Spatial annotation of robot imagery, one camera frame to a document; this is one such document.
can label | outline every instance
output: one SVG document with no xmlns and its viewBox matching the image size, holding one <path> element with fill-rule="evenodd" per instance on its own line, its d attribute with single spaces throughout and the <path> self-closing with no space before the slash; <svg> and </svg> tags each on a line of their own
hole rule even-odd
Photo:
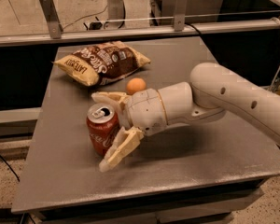
<svg viewBox="0 0 280 224">
<path fill-rule="evenodd" d="M 89 109 L 86 123 L 95 151 L 104 156 L 119 131 L 117 113 L 111 105 L 96 104 Z"/>
</svg>

metal post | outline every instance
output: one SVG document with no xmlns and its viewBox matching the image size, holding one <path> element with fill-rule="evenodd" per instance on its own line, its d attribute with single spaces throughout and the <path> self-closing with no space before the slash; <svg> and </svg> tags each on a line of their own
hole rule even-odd
<svg viewBox="0 0 280 224">
<path fill-rule="evenodd" d="M 53 39 L 61 38 L 63 28 L 60 25 L 58 14 L 54 6 L 53 0 L 39 0 L 39 2 L 47 21 L 50 37 Z"/>
<path fill-rule="evenodd" d="M 188 0 L 176 0 L 174 14 L 174 28 L 176 32 L 184 30 L 187 2 Z"/>
</svg>

glass panel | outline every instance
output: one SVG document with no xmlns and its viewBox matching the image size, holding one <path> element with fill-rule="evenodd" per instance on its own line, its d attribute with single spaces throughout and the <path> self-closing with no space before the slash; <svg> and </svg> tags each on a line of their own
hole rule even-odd
<svg viewBox="0 0 280 224">
<path fill-rule="evenodd" d="M 53 2 L 65 33 L 172 25 L 176 4 L 176 0 Z M 185 3 L 186 23 L 245 21 L 280 16 L 280 0 L 188 0 Z M 39 0 L 0 0 L 0 36 L 48 33 Z"/>
</svg>

tabletop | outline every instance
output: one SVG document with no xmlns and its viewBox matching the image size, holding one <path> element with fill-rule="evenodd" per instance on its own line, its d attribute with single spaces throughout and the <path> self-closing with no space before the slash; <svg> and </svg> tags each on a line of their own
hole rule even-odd
<svg viewBox="0 0 280 224">
<path fill-rule="evenodd" d="M 227 112 L 218 121 L 145 137 L 114 170 L 100 173 L 86 114 L 95 91 L 125 91 L 133 77 L 159 89 L 189 80 L 198 63 L 215 62 L 199 37 L 129 41 L 151 64 L 121 81 L 86 88 L 53 67 L 21 175 L 13 213 L 144 197 L 280 175 L 274 141 Z M 56 59 L 77 47 L 59 48 Z"/>
</svg>

orange ball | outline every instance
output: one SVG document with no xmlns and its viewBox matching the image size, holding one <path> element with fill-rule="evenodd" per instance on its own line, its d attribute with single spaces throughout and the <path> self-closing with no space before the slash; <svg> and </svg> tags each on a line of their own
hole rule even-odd
<svg viewBox="0 0 280 224">
<path fill-rule="evenodd" d="M 145 90 L 146 87 L 147 84 L 142 78 L 133 78 L 128 82 L 126 90 L 129 95 L 133 95 L 138 91 Z"/>
</svg>

